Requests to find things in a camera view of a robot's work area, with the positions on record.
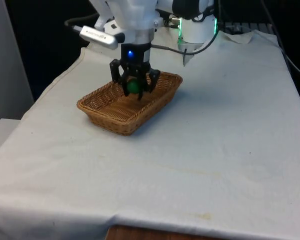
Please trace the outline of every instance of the white cloth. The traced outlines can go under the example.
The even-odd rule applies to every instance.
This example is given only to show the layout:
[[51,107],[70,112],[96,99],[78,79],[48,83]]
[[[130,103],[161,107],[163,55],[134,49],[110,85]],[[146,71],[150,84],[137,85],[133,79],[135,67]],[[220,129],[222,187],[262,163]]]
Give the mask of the white cloth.
[[300,240],[300,97],[278,48],[220,33],[186,67],[153,49],[152,67],[184,82],[130,137],[76,108],[120,57],[95,50],[110,57],[82,49],[0,149],[0,239],[88,240],[124,224]]

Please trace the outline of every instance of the green ball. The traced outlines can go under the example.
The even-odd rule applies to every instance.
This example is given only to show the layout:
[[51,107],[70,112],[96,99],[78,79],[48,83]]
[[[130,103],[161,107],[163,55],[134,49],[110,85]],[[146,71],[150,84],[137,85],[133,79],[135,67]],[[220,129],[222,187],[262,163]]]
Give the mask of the green ball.
[[129,91],[129,93],[138,94],[140,91],[138,80],[136,78],[130,79],[127,83],[126,88]]

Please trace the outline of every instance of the dark background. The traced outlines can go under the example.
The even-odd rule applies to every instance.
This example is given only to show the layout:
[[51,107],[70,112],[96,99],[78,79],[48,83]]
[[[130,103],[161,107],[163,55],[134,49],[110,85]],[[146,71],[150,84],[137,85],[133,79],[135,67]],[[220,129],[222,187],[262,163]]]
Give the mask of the dark background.
[[[300,68],[300,0],[266,0],[286,53]],[[64,21],[93,14],[88,0],[6,0],[30,87],[35,99],[80,55],[87,43]],[[259,0],[221,0],[222,20],[268,23]],[[300,94],[300,75],[292,77]]]

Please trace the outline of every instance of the blue led light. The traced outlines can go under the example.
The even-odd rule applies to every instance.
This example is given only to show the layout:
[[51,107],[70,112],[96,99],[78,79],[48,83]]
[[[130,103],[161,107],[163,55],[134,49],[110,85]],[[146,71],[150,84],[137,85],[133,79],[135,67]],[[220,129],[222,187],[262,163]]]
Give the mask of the blue led light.
[[128,57],[133,58],[134,57],[134,52],[133,51],[128,51]]

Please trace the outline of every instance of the woven basket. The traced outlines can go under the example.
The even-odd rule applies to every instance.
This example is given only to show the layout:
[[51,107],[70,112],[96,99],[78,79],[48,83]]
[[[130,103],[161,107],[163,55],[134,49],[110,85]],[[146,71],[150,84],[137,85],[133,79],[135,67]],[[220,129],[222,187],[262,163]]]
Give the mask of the woven basket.
[[182,81],[179,75],[162,72],[154,91],[145,92],[140,101],[137,94],[126,97],[119,84],[109,82],[79,100],[77,107],[95,125],[129,136],[174,98]]

